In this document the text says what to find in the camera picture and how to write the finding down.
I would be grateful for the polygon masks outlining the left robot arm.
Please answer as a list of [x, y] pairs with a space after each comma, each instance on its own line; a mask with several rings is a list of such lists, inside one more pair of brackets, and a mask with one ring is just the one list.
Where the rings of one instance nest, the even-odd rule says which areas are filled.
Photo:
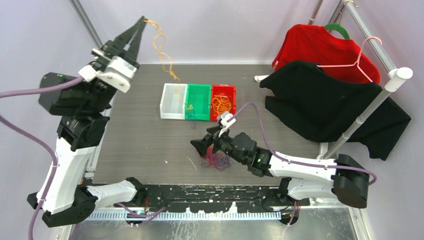
[[115, 39], [93, 49], [93, 60], [78, 72], [81, 81], [49, 72], [40, 82], [42, 88], [66, 85], [39, 96], [39, 104], [61, 118], [54, 153], [57, 163], [49, 169], [54, 177], [46, 178], [41, 189], [27, 197], [33, 208], [41, 206], [42, 220], [50, 228], [78, 224], [106, 206], [130, 203], [138, 207], [146, 202], [146, 190], [134, 177], [104, 185], [82, 182], [109, 121], [104, 111], [111, 108], [117, 92], [130, 89], [140, 67], [137, 57], [146, 24], [142, 16]]

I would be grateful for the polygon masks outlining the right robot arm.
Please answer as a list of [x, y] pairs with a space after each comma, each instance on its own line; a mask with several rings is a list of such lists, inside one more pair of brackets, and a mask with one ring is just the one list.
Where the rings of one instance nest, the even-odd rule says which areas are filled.
[[283, 188], [277, 192], [277, 198], [283, 205], [307, 198], [337, 199], [357, 209], [368, 205], [370, 174], [349, 155], [312, 159], [272, 153], [244, 132], [231, 137], [228, 131], [219, 134], [219, 126], [206, 131], [202, 139], [190, 141], [201, 157], [206, 157], [211, 148], [213, 153], [220, 151], [247, 166], [255, 176], [280, 177]]

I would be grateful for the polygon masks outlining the green plastic bin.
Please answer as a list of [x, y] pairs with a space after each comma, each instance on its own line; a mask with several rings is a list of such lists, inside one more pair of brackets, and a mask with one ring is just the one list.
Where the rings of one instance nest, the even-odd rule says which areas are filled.
[[211, 107], [211, 84], [188, 84], [185, 99], [185, 119], [209, 121]]

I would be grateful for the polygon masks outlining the red plastic bin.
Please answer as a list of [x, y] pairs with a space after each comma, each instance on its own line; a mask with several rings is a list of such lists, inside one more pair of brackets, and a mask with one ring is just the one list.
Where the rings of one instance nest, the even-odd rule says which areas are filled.
[[218, 116], [226, 111], [234, 115], [236, 109], [236, 87], [234, 85], [213, 84], [211, 88], [209, 119], [216, 121]]

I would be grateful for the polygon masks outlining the white plastic bin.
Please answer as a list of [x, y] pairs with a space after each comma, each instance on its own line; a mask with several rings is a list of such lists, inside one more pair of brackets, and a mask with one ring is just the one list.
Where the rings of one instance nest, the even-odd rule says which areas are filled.
[[188, 84], [165, 83], [159, 104], [161, 119], [184, 120]]

